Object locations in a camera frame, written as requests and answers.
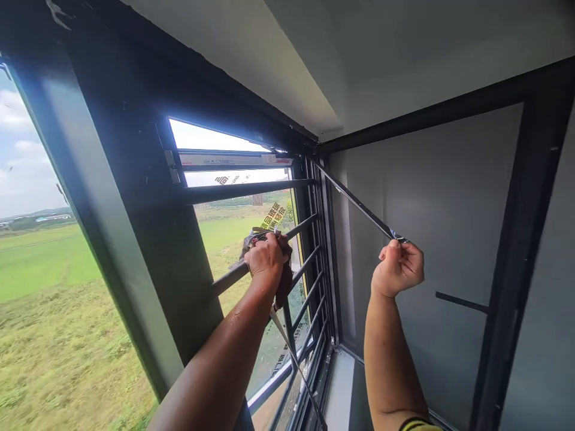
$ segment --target yellow sleeve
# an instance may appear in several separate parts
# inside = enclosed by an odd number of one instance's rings
[[[441,428],[430,424],[425,419],[413,417],[403,422],[400,431],[441,431]]]

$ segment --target hand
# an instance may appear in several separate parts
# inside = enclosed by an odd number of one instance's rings
[[[373,271],[371,291],[388,298],[395,296],[410,287],[416,286],[424,279],[423,252],[414,244],[400,244],[392,239],[379,254],[381,263]]]
[[[279,283],[282,267],[288,257],[282,254],[280,244],[273,233],[265,234],[266,241],[258,241],[244,255],[244,261],[250,268],[252,277],[270,277]]]

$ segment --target gray wall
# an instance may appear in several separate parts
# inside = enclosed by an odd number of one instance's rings
[[[571,114],[531,290],[501,430],[575,427],[575,114]]]
[[[459,429],[469,421],[485,315],[434,295],[489,303],[521,114],[515,105],[330,160],[360,200],[425,252],[426,281],[398,305],[429,407]],[[334,200],[344,342],[362,356],[384,238],[341,195]]]

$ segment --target grass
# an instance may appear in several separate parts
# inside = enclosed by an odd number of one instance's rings
[[[289,195],[280,197],[285,206]],[[215,278],[237,262],[243,238],[272,204],[196,208]],[[220,296],[224,314],[249,282],[247,275]],[[302,301],[299,289],[294,300]],[[271,376],[280,355],[289,360],[284,346],[270,323],[248,397]],[[0,429],[143,430],[155,407],[79,226],[0,236]]]
[[[102,279],[0,303],[0,429],[135,429],[155,402]]]
[[[77,224],[0,239],[0,302],[101,277]]]

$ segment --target white wall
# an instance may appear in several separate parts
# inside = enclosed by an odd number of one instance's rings
[[[349,89],[346,133],[437,104],[575,55],[570,16],[549,13],[495,39],[462,48],[400,75]]]

